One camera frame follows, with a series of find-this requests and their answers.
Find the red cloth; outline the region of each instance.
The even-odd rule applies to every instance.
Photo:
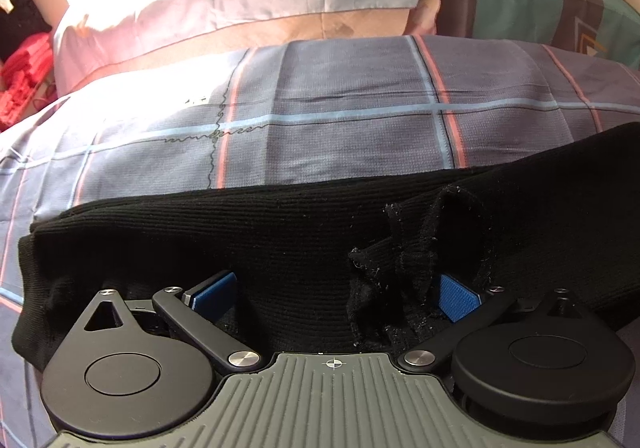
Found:
[[[20,69],[24,69],[30,58],[41,53],[46,48],[50,48],[49,34],[35,34],[27,37],[20,48],[7,58],[2,67],[2,76],[12,74]]]
[[[8,89],[0,93],[0,131],[17,123],[38,85],[53,67],[53,51],[48,34],[28,37],[7,59],[2,78]]]

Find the pink stripe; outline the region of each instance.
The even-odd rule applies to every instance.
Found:
[[[622,70],[627,73],[634,82],[636,82],[638,85],[640,85],[640,80],[638,79],[638,77],[624,64],[620,64],[619,62],[616,62],[616,64],[618,64],[620,67],[622,67]]]
[[[598,111],[596,110],[596,108],[591,104],[591,102],[589,101],[587,96],[584,95],[584,92],[582,91],[582,89],[580,88],[578,83],[575,81],[575,78],[571,75],[571,73],[569,73],[566,70],[566,68],[562,65],[560,60],[558,60],[558,57],[551,50],[551,48],[549,46],[547,46],[546,44],[542,44],[542,47],[545,48],[546,52],[551,57],[551,60],[554,61],[554,64],[556,64],[558,69],[561,70],[561,72],[562,72],[562,74],[564,74],[565,78],[567,80],[569,80],[569,83],[571,84],[571,87],[574,88],[574,91],[578,95],[578,98],[589,108],[589,111],[591,112],[591,117],[593,118],[593,123],[596,126],[596,132],[601,133],[602,132],[602,122],[600,121],[600,115],[598,114]]]
[[[20,182],[18,184],[18,191],[15,194],[14,207],[11,210],[11,218],[9,220],[9,229],[6,232],[6,237],[4,239],[4,252],[2,253],[2,265],[0,266],[0,285],[2,285],[2,281],[4,281],[4,271],[6,269],[6,259],[9,253],[9,243],[11,242],[11,232],[14,229],[15,215],[18,212],[18,201],[20,200],[20,193],[22,192],[22,187],[24,186],[24,178],[26,174],[27,174],[26,169],[23,169],[22,174],[20,176]]]
[[[236,104],[238,103],[238,91],[240,87],[240,80],[242,78],[242,73],[244,72],[244,67],[249,63],[249,61],[254,56],[257,48],[253,48],[249,54],[242,60],[242,63],[238,67],[238,71],[236,72],[236,77],[231,84],[231,96],[229,98],[229,111],[226,113],[225,123],[231,123],[234,120],[234,113],[236,112]],[[216,176],[216,188],[224,188],[225,187],[225,176],[226,176],[226,149],[228,148],[229,141],[229,132],[225,132],[220,138],[220,155],[218,157],[218,175]]]
[[[104,132],[104,129],[101,129],[100,132],[92,140],[91,142],[92,145],[96,145],[97,143],[100,143],[100,139],[102,138],[103,132]],[[87,159],[86,164],[82,168],[82,173],[80,174],[80,179],[78,180],[78,187],[76,187],[76,196],[74,197],[74,206],[78,206],[80,204],[80,200],[82,198],[82,189],[84,188],[84,180],[86,179],[86,173],[89,171],[89,168],[91,167],[91,163],[94,160],[94,154],[91,151],[87,152],[87,154],[89,155],[89,158]]]
[[[8,307],[12,311],[20,314],[22,312],[22,307],[20,307],[17,303],[12,302],[11,300],[7,300],[5,297],[0,297],[0,304]]]
[[[2,399],[0,399],[0,430],[2,431],[2,446],[9,448],[6,443],[6,432],[4,431],[4,415],[2,415]]]
[[[435,83],[435,88],[438,91],[438,98],[442,103],[451,103],[449,99],[449,92],[447,91],[444,80],[442,79],[442,75],[440,74],[440,70],[436,65],[436,61],[433,59],[433,56],[427,49],[427,45],[424,43],[424,39],[415,38],[414,39],[418,43],[418,48],[420,48],[420,52],[422,56],[427,61],[427,66],[429,67],[429,71],[431,72],[431,77]],[[451,130],[451,138],[453,140],[453,145],[456,154],[456,163],[458,168],[466,168],[466,154],[465,148],[462,144],[462,133],[460,133],[460,128],[458,126],[458,121],[456,120],[456,115],[451,111],[444,111],[445,119],[447,120],[447,126]]]

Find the metal pivot bolt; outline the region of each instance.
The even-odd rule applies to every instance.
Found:
[[[251,367],[259,361],[259,354],[253,351],[238,351],[229,356],[229,363],[235,367]]]
[[[416,367],[426,367],[436,360],[435,354],[430,351],[409,351],[404,355],[404,361]]]

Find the black fabric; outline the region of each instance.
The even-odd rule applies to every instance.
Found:
[[[233,269],[220,327],[258,351],[399,352],[448,325],[434,273],[523,296],[568,286],[640,314],[640,123],[495,168],[82,205],[20,241],[16,351],[42,370],[95,293],[149,298]]]
[[[30,35],[49,33],[51,26],[33,0],[11,0],[11,13],[0,10],[0,60],[6,61],[18,49],[22,41]]]

